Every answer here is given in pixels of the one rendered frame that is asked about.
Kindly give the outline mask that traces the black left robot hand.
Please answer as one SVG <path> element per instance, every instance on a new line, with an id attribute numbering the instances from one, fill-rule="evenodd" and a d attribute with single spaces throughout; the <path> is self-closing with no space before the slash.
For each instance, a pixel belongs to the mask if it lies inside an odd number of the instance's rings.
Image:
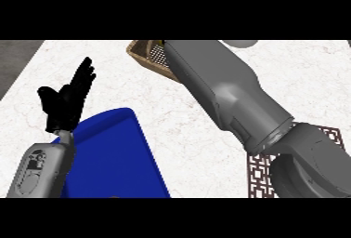
<path id="1" fill-rule="evenodd" d="M 48 114 L 49 133 L 59 130 L 71 132 L 79 126 L 86 99 L 96 78 L 92 59 L 86 57 L 73 79 L 59 91 L 49 86 L 42 86 L 37 94 L 42 100 L 43 111 Z"/>

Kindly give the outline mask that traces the wicker basket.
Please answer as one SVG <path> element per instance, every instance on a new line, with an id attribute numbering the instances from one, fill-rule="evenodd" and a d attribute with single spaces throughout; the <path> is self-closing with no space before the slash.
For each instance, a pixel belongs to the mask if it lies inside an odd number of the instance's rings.
<path id="1" fill-rule="evenodd" d="M 127 53 L 145 68 L 179 82 L 169 68 L 161 40 L 133 40 L 127 46 Z"/>

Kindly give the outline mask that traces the brown lattice placemat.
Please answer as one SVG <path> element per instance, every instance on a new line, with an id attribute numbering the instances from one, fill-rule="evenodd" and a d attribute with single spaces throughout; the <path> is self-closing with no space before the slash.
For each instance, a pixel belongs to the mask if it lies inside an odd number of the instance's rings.
<path id="1" fill-rule="evenodd" d="M 344 149 L 341 130 L 329 126 L 319 126 L 319 130 Z M 276 155 L 259 154 L 257 156 L 247 156 L 247 181 L 250 198 L 278 198 L 269 176 L 269 168 L 275 159 Z"/>

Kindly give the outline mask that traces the grey round object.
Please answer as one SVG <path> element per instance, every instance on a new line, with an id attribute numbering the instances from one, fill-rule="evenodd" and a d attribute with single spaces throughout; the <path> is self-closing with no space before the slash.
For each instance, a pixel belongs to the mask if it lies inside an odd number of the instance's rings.
<path id="1" fill-rule="evenodd" d="M 257 40 L 223 40 L 223 43 L 228 46 L 236 47 L 236 48 L 250 48 L 257 45 Z"/>

